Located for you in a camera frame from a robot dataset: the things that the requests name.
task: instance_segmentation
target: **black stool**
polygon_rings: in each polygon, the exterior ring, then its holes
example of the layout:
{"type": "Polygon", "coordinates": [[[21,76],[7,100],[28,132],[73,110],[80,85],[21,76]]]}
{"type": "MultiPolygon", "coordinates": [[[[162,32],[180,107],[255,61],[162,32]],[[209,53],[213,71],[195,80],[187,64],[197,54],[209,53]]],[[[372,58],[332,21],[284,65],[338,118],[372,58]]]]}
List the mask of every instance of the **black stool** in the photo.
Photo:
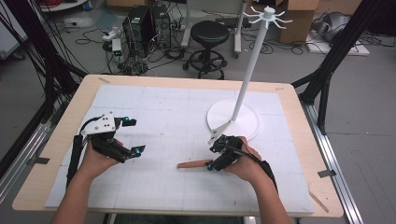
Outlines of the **black stool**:
{"type": "Polygon", "coordinates": [[[215,46],[227,41],[230,32],[228,29],[215,21],[200,21],[191,27],[191,37],[196,42],[200,43],[205,49],[195,51],[189,60],[183,64],[183,69],[189,69],[189,64],[199,71],[198,78],[201,74],[208,72],[220,71],[221,77],[224,79],[224,72],[222,67],[227,65],[224,57],[218,52],[212,50],[215,46]]]}

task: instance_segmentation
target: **box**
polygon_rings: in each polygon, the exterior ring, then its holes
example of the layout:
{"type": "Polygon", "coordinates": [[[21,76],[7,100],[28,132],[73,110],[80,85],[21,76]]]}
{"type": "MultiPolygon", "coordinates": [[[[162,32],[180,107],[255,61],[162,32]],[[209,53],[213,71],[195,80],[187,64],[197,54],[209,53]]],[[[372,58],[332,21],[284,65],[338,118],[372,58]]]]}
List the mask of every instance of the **box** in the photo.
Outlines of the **box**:
{"type": "Polygon", "coordinates": [[[148,6],[150,0],[106,0],[108,7],[148,6]]]}
{"type": "Polygon", "coordinates": [[[339,11],[346,15],[352,15],[360,3],[361,0],[321,0],[316,14],[339,11]]]}
{"type": "MultiPolygon", "coordinates": [[[[264,5],[255,5],[252,2],[252,0],[247,2],[246,13],[248,14],[254,13],[251,11],[251,6],[254,6],[259,11],[263,11],[265,8],[264,5]]],[[[285,14],[280,19],[293,21],[279,23],[279,25],[286,27],[286,29],[280,30],[279,42],[294,45],[305,43],[319,0],[275,0],[275,2],[276,13],[285,11],[285,14]]]]}

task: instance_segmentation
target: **wrist strap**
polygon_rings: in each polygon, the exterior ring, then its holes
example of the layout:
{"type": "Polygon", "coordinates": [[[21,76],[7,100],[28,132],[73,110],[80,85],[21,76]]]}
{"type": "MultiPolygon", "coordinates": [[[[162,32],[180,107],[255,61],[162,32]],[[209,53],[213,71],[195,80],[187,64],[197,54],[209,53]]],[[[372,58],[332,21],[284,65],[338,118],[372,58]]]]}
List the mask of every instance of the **wrist strap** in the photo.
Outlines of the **wrist strap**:
{"type": "Polygon", "coordinates": [[[274,183],[276,192],[278,192],[277,191],[277,184],[276,184],[275,176],[274,176],[274,173],[272,172],[270,164],[267,161],[261,161],[259,163],[259,165],[264,170],[264,172],[271,178],[271,180],[274,183]]]}

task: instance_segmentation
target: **white hook rack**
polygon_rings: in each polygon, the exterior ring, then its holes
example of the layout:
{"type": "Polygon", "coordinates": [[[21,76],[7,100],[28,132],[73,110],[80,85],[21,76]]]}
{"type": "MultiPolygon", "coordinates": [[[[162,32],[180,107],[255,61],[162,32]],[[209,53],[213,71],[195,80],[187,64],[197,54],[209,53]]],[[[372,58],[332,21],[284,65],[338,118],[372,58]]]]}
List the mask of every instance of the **white hook rack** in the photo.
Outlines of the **white hook rack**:
{"type": "Polygon", "coordinates": [[[258,21],[262,22],[260,25],[260,30],[257,34],[256,42],[254,43],[253,51],[251,52],[250,60],[247,66],[247,72],[245,74],[244,81],[242,83],[241,90],[238,95],[236,103],[230,104],[228,101],[220,101],[212,105],[207,114],[207,122],[212,130],[212,135],[208,141],[208,144],[213,144],[223,133],[226,135],[243,135],[247,140],[256,136],[259,131],[259,121],[257,114],[248,106],[243,106],[244,115],[241,116],[244,120],[236,120],[238,117],[239,110],[241,109],[242,102],[245,97],[245,93],[248,89],[248,83],[250,82],[251,75],[253,74],[253,69],[256,65],[257,59],[259,58],[260,50],[262,47],[262,42],[264,41],[265,35],[268,31],[268,26],[270,22],[273,22],[279,29],[286,29],[280,26],[277,22],[292,22],[292,21],[282,21],[278,17],[283,15],[285,12],[275,14],[275,10],[271,7],[266,7],[264,12],[259,12],[254,7],[251,8],[257,15],[248,15],[244,13],[245,16],[254,18],[258,17],[255,21],[250,21],[250,23],[256,23],[258,21]],[[233,115],[231,119],[218,120],[218,114],[227,113],[231,106],[234,106],[233,115]]]}

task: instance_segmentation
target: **black hand exoskeleton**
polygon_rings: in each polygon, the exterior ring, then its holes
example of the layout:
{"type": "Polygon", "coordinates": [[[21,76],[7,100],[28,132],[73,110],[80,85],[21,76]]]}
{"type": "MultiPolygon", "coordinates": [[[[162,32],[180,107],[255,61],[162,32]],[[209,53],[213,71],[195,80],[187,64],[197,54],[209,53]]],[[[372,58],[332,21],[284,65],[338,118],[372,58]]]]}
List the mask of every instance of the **black hand exoskeleton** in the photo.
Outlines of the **black hand exoskeleton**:
{"type": "Polygon", "coordinates": [[[87,134],[86,140],[91,139],[93,150],[116,161],[124,163],[128,159],[141,156],[146,146],[128,149],[121,146],[114,138],[116,130],[120,125],[122,127],[135,126],[136,120],[129,119],[128,117],[114,118],[113,114],[110,112],[101,117],[89,119],[82,125],[79,134],[75,135],[73,140],[73,150],[67,172],[66,187],[69,185],[78,169],[82,149],[86,144],[86,141],[83,140],[83,134],[87,134]]]}
{"type": "Polygon", "coordinates": [[[276,191],[277,185],[274,173],[272,172],[271,166],[267,161],[260,161],[256,156],[245,152],[242,150],[242,146],[244,142],[235,136],[226,136],[222,135],[218,140],[215,141],[213,147],[210,150],[214,153],[220,153],[220,156],[214,161],[208,162],[206,167],[209,171],[217,170],[220,171],[225,167],[231,165],[234,161],[236,161],[240,156],[247,156],[257,162],[260,167],[264,170],[264,172],[272,179],[276,191]]]}

